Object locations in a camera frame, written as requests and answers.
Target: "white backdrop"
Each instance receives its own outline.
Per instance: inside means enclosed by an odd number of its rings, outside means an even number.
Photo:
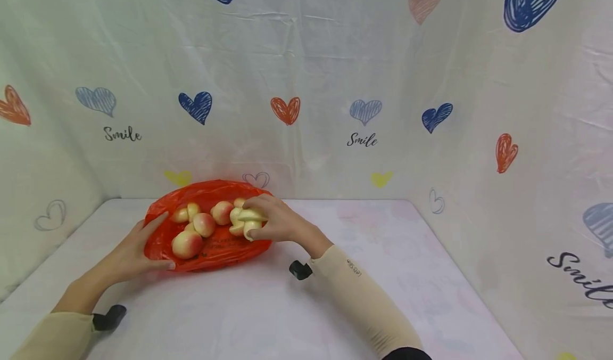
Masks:
[[[0,297],[103,199],[237,179],[409,199],[526,359],[608,359],[611,9],[0,0]]]

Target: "black clamp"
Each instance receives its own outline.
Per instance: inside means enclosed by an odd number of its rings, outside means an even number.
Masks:
[[[128,312],[123,305],[115,304],[109,308],[106,315],[100,315],[99,313],[93,313],[94,315],[94,329],[96,331],[113,331],[119,326],[121,320]]]
[[[311,267],[309,267],[308,264],[302,264],[298,260],[294,260],[294,262],[289,267],[289,271],[298,280],[305,280],[306,278],[308,278],[308,276],[311,276],[311,274],[313,274],[313,270],[311,270]]]

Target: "pink peach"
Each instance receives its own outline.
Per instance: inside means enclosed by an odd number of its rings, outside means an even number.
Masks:
[[[232,210],[234,210],[233,204],[223,200],[211,208],[211,216],[215,219],[215,223],[225,226],[230,224],[230,212]]]
[[[196,214],[194,216],[194,229],[203,238],[208,238],[215,231],[215,220],[209,214]]]
[[[180,259],[190,259],[202,250],[202,237],[195,231],[183,231],[172,239],[172,253]]]

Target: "arm sleeve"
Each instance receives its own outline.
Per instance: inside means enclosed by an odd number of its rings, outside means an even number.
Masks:
[[[11,360],[80,360],[93,332],[91,315],[50,313],[36,325]]]
[[[339,247],[332,246],[321,258],[312,259],[311,268],[338,307],[358,331],[366,335],[379,359],[399,348],[422,348],[419,336],[407,317]]]

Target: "red plastic bag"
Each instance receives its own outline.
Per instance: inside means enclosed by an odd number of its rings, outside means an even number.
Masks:
[[[270,194],[268,191],[255,188],[248,183],[230,182],[227,180],[211,180],[194,183],[180,188],[158,199],[147,211],[145,223],[168,211],[170,215],[175,210],[197,203],[202,212],[210,213],[211,208],[222,200],[230,203],[236,198],[253,198],[260,194]],[[172,239],[183,231],[187,223],[174,223],[170,217],[147,240],[145,256],[149,259],[173,260],[176,272],[210,271],[234,264],[242,263],[269,249],[270,240],[250,242],[242,236],[230,234],[230,226],[217,226],[209,238],[204,239],[204,246],[198,256],[192,259],[179,259],[172,253]]]

